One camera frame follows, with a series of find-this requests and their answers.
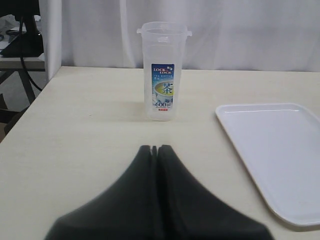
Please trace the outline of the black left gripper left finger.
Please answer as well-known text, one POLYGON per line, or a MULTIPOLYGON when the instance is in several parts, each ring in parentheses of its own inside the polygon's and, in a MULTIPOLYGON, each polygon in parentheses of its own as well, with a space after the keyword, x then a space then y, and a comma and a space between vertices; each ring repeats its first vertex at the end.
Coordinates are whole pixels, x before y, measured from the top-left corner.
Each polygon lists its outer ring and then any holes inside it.
POLYGON ((107 190, 59 217, 47 240, 158 240, 160 204, 156 147, 143 145, 125 172, 107 190))

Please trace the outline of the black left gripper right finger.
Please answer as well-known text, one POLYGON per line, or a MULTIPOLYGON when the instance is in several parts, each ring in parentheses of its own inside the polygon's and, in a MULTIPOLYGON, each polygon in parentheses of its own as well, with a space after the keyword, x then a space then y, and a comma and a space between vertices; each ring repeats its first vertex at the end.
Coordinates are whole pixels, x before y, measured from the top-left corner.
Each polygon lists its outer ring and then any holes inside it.
POLYGON ((170 145, 157 155, 157 189, 167 240, 271 240, 262 223, 208 191, 170 145))

